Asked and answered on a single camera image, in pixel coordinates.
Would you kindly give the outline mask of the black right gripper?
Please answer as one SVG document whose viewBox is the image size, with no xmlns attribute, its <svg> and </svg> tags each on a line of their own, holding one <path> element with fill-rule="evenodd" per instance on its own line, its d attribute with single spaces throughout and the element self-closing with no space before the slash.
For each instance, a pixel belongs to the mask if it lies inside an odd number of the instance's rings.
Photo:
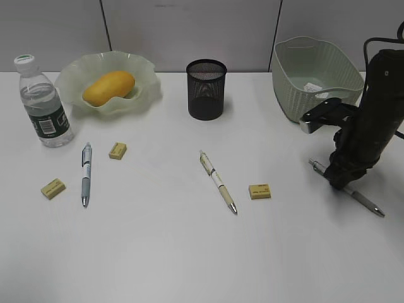
<svg viewBox="0 0 404 303">
<path fill-rule="evenodd" d="M 403 51 L 383 49 L 370 61 L 367 90 L 324 176 L 337 190 L 360 179 L 403 122 Z"/>
</svg>

